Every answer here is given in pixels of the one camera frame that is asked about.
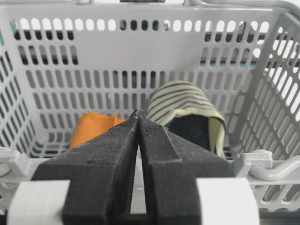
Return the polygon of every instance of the basket handle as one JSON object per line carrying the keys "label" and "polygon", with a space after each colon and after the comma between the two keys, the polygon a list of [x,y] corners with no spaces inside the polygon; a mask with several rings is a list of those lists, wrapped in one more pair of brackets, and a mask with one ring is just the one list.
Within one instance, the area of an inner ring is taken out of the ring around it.
{"label": "basket handle", "polygon": [[272,6],[277,0],[189,0],[192,5],[219,4],[219,5],[244,5],[244,6]]}
{"label": "basket handle", "polygon": [[253,165],[250,167],[249,172],[257,179],[265,181],[277,181],[283,179],[299,167],[300,156],[294,156],[273,169],[266,169],[260,165]]}

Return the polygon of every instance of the laundry basket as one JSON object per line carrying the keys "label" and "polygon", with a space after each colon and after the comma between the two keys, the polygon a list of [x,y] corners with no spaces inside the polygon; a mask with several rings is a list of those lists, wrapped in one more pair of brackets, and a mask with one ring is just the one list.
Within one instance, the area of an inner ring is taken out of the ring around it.
{"label": "laundry basket", "polygon": [[[228,158],[256,149],[274,160],[299,155],[300,9],[220,2],[2,4],[0,145],[54,157],[84,113],[128,118],[157,88],[184,80],[224,116]],[[259,200],[299,210],[299,196],[300,182],[268,183]]]}

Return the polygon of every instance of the yellow fabric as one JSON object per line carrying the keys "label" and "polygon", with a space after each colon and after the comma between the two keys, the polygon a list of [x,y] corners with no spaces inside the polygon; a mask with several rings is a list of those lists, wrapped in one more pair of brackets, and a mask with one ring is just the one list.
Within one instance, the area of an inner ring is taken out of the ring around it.
{"label": "yellow fabric", "polygon": [[216,118],[209,118],[210,149],[217,149],[217,155],[223,153],[225,130],[222,123]]}
{"label": "yellow fabric", "polygon": [[124,121],[118,118],[117,113],[114,116],[105,116],[96,112],[89,112],[79,119],[69,148],[72,149],[85,143]]}

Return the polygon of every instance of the orange towel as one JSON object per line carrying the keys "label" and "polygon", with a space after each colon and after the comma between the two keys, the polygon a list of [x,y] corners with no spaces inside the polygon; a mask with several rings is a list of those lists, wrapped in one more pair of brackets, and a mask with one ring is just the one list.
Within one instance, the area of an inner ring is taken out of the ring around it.
{"label": "orange towel", "polygon": [[72,149],[85,143],[124,121],[118,118],[117,113],[111,117],[96,112],[89,112],[79,119],[69,148]]}

